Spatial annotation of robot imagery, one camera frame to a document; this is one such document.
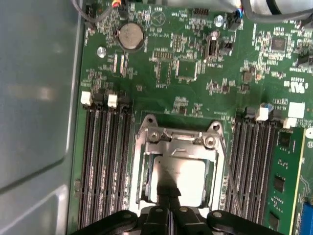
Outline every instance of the screw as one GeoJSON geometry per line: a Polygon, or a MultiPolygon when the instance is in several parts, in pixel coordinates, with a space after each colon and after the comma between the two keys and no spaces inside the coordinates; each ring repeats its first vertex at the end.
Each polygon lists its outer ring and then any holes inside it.
{"type": "Polygon", "coordinates": [[[107,50],[104,48],[104,47],[98,47],[97,49],[97,55],[100,57],[100,58],[104,58],[107,54],[107,50]]]}
{"type": "Polygon", "coordinates": [[[181,207],[179,210],[180,210],[181,212],[187,212],[187,211],[188,211],[188,208],[187,208],[187,207],[181,207]]]}
{"type": "Polygon", "coordinates": [[[205,145],[208,148],[213,148],[215,145],[215,139],[212,136],[209,136],[205,139],[205,145]]]}
{"type": "Polygon", "coordinates": [[[152,132],[150,137],[149,137],[149,140],[152,141],[152,142],[156,142],[160,139],[160,134],[158,132],[152,132]]]}
{"type": "Polygon", "coordinates": [[[123,217],[124,217],[125,219],[129,219],[129,218],[131,217],[131,215],[130,215],[130,214],[125,214],[123,217]]]}
{"type": "Polygon", "coordinates": [[[217,218],[221,218],[222,214],[220,212],[214,212],[213,215],[217,218]]]}
{"type": "Polygon", "coordinates": [[[217,17],[214,18],[214,25],[216,27],[222,27],[222,25],[224,24],[224,18],[221,15],[218,15],[217,17]]]}

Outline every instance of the integrated circuit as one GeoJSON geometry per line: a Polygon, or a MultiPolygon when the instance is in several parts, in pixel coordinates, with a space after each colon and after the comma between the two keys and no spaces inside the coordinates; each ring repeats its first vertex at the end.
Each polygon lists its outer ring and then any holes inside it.
{"type": "Polygon", "coordinates": [[[179,107],[179,113],[180,113],[180,114],[186,114],[186,107],[180,106],[180,107],[179,107]]]}
{"type": "Polygon", "coordinates": [[[279,218],[276,217],[272,212],[269,212],[269,225],[271,226],[272,229],[275,231],[278,230],[279,227],[279,218]]]}
{"type": "Polygon", "coordinates": [[[278,138],[278,144],[283,148],[289,148],[291,141],[291,133],[280,132],[278,138]]]}
{"type": "Polygon", "coordinates": [[[253,78],[253,74],[251,72],[244,72],[243,74],[243,82],[245,83],[249,83],[252,81],[252,78],[253,78]]]}
{"type": "Polygon", "coordinates": [[[176,77],[179,79],[193,80],[197,79],[197,62],[177,61],[176,77]]]}
{"type": "Polygon", "coordinates": [[[280,37],[273,37],[271,49],[275,51],[285,51],[286,39],[280,37]]]}
{"type": "Polygon", "coordinates": [[[154,51],[153,52],[154,58],[164,59],[164,60],[173,60],[174,54],[172,52],[165,52],[165,51],[154,51]]]}
{"type": "Polygon", "coordinates": [[[279,192],[283,192],[285,189],[285,180],[279,176],[275,176],[273,185],[274,189],[276,189],[279,192]]]}

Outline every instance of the logo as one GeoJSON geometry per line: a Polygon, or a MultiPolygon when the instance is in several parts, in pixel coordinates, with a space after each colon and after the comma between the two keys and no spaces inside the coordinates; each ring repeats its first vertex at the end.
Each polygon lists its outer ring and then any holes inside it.
{"type": "Polygon", "coordinates": [[[308,148],[313,148],[313,141],[308,142],[308,148]]]}
{"type": "Polygon", "coordinates": [[[290,93],[304,94],[308,86],[308,83],[284,81],[284,87],[289,87],[290,93]]]}

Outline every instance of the white label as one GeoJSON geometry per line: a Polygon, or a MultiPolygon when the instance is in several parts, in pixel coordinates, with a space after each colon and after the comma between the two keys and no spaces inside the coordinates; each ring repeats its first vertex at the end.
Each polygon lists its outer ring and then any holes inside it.
{"type": "Polygon", "coordinates": [[[303,118],[305,111],[305,103],[289,103],[288,117],[303,118]]]}
{"type": "Polygon", "coordinates": [[[309,85],[298,81],[284,81],[284,87],[289,87],[290,93],[304,94],[309,85]]]}

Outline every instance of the blue connector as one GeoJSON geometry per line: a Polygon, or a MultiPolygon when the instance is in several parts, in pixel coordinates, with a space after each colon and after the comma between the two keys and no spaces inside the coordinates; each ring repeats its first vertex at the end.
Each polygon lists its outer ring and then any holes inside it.
{"type": "Polygon", "coordinates": [[[302,208],[300,235],[313,235],[313,206],[307,202],[302,208]]]}

